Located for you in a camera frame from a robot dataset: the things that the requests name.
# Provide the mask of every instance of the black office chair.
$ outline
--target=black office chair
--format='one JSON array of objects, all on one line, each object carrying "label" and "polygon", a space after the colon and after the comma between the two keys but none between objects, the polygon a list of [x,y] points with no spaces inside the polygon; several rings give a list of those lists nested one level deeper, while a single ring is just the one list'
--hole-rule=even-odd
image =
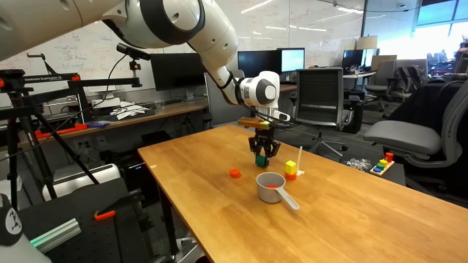
[{"label": "black office chair", "polygon": [[388,89],[388,98],[391,101],[401,101],[404,102],[407,98],[411,96],[411,92],[414,90],[413,82],[408,77],[408,73],[404,67],[397,67],[397,79],[394,85],[389,86]]},{"label": "black office chair", "polygon": [[[458,89],[446,107],[440,134],[430,127],[385,120],[372,126],[364,139],[383,145],[419,168],[451,166],[462,155],[457,133],[467,109],[468,82]],[[443,153],[443,158],[436,159],[436,153]]]},{"label": "black office chair", "polygon": [[414,66],[407,67],[407,70],[408,70],[408,74],[410,74],[410,79],[413,83],[413,86],[411,86],[413,90],[410,90],[410,92],[414,92],[416,89],[420,89],[423,86],[423,80],[420,77],[419,70]]},{"label": "black office chair", "polygon": [[[316,126],[316,127],[335,127],[343,130],[353,121],[353,111],[344,109],[344,79],[341,67],[328,69],[307,69],[299,70],[297,79],[297,101],[294,107],[294,118],[297,123]],[[347,150],[347,146],[332,143],[322,139],[322,131],[316,137],[318,143],[310,152],[318,152],[325,146],[340,159]]]}]

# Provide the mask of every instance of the office chair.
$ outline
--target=office chair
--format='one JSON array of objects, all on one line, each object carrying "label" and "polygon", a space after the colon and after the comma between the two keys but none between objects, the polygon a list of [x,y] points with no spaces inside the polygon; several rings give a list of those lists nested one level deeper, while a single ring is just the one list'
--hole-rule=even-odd
[{"label": "office chair", "polygon": [[385,109],[383,101],[388,99],[391,86],[395,85],[395,60],[381,61],[375,76],[369,77],[369,83],[364,86],[370,96],[366,98],[366,104],[378,101],[379,111]]},{"label": "office chair", "polygon": [[413,82],[410,80],[407,70],[404,67],[397,67],[398,77],[395,79],[394,85],[388,89],[388,98],[391,101],[397,99],[404,102],[407,98],[411,96]]},{"label": "office chair", "polygon": [[416,89],[420,89],[423,86],[423,80],[420,77],[419,70],[414,66],[408,66],[407,70],[408,70],[408,74],[410,74],[410,79],[413,83],[413,86],[411,86],[413,90],[410,90],[410,92],[414,92]]},{"label": "office chair", "polygon": [[370,64],[370,70],[372,71],[378,71],[378,69],[379,69],[379,64],[382,63],[382,61],[397,61],[397,54],[391,54],[391,55],[373,55],[372,57],[372,64]]},{"label": "office chair", "polygon": [[366,140],[376,142],[394,150],[397,155],[419,168],[446,168],[455,164],[462,155],[458,142],[458,127],[468,108],[468,82],[465,82],[451,99],[443,112],[442,133],[433,128],[385,120],[370,127],[364,134]]},{"label": "office chair", "polygon": [[[297,77],[297,101],[294,107],[296,123],[335,127],[340,131],[351,123],[353,111],[344,109],[344,79],[341,67],[307,69],[299,70]],[[340,145],[335,149],[329,142],[322,139],[319,131],[318,143],[312,152],[318,152],[325,146],[331,152],[343,158],[347,146]]]},{"label": "office chair", "polygon": [[[231,70],[234,77],[245,77],[243,70]],[[209,127],[228,124],[237,121],[240,117],[250,117],[252,112],[249,108],[243,105],[231,105],[228,104],[217,83],[211,79],[211,76],[205,71],[205,86],[208,93],[208,108],[206,114]]]},{"label": "office chair", "polygon": [[458,54],[454,64],[454,73],[468,73],[468,54]]}]

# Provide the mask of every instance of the cable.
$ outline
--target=cable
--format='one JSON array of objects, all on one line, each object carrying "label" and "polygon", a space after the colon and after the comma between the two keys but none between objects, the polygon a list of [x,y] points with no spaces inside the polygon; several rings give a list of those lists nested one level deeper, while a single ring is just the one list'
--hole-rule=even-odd
[{"label": "cable", "polygon": [[[110,71],[109,76],[107,76],[107,80],[111,79],[111,74],[113,74],[114,69],[117,67],[117,64],[119,64],[125,57],[128,57],[128,54],[122,55],[122,57],[114,63],[111,71]],[[101,105],[101,104],[106,101],[107,93],[109,93],[109,85],[106,86],[106,93],[104,93],[103,99],[101,99],[100,102],[97,102],[95,105],[92,105],[92,107]]]}]

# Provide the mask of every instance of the desk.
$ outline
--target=desk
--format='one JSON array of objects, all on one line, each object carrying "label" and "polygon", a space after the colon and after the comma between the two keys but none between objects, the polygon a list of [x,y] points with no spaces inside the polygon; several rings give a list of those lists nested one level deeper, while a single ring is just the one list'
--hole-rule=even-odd
[{"label": "desk", "polygon": [[135,126],[135,124],[141,124],[141,123],[163,120],[163,118],[168,118],[168,117],[174,117],[174,115],[204,111],[205,108],[208,108],[206,99],[170,104],[170,105],[166,105],[163,111],[157,111],[154,115],[142,115],[142,117],[135,117],[135,118],[129,118],[129,120],[111,121],[104,128],[87,128],[87,130],[79,130],[79,131],[73,131],[73,133],[63,133],[60,136],[63,139],[87,136],[87,134],[107,131],[111,128],[120,128],[120,127]]},{"label": "desk", "polygon": [[306,175],[287,184],[302,209],[262,203],[256,175],[284,171],[297,149],[283,145],[259,168],[250,136],[224,126],[139,149],[212,261],[467,260],[467,209],[309,152]]},{"label": "desk", "polygon": [[351,80],[354,80],[354,86],[353,86],[353,89],[356,89],[357,88],[357,82],[360,80],[360,79],[367,79],[367,77],[370,77],[370,76],[375,76],[376,73],[375,71],[369,71],[369,73],[357,73],[357,74],[344,74],[343,76],[343,79],[351,79]]}]

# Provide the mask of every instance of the gray office chair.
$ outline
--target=gray office chair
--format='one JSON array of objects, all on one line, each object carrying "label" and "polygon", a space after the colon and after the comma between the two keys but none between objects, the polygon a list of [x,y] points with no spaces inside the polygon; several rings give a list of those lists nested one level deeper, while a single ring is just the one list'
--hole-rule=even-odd
[{"label": "gray office chair", "polygon": [[[468,108],[468,82],[451,99],[443,112],[442,134],[433,128],[413,123],[385,120],[370,127],[366,140],[376,142],[394,150],[405,161],[420,168],[445,168],[455,164],[462,155],[457,139],[458,127]],[[432,159],[443,152],[445,159]]]},{"label": "gray office chair", "polygon": [[385,109],[383,101],[389,98],[392,85],[395,85],[395,60],[381,61],[375,76],[370,76],[364,86],[369,92],[366,102],[378,102],[379,111]]},{"label": "gray office chair", "polygon": [[[344,109],[344,79],[341,67],[299,70],[297,101],[294,118],[297,123],[310,126],[335,127],[340,131],[351,123],[353,111]],[[318,152],[321,146],[343,158],[345,146],[335,149],[329,142],[322,140],[312,149]]]},{"label": "gray office chair", "polygon": [[[243,70],[231,70],[236,77],[245,77]],[[233,124],[242,117],[250,117],[252,112],[243,105],[228,104],[217,83],[205,73],[205,86],[208,93],[208,108],[209,108],[209,127],[221,124]]]}]

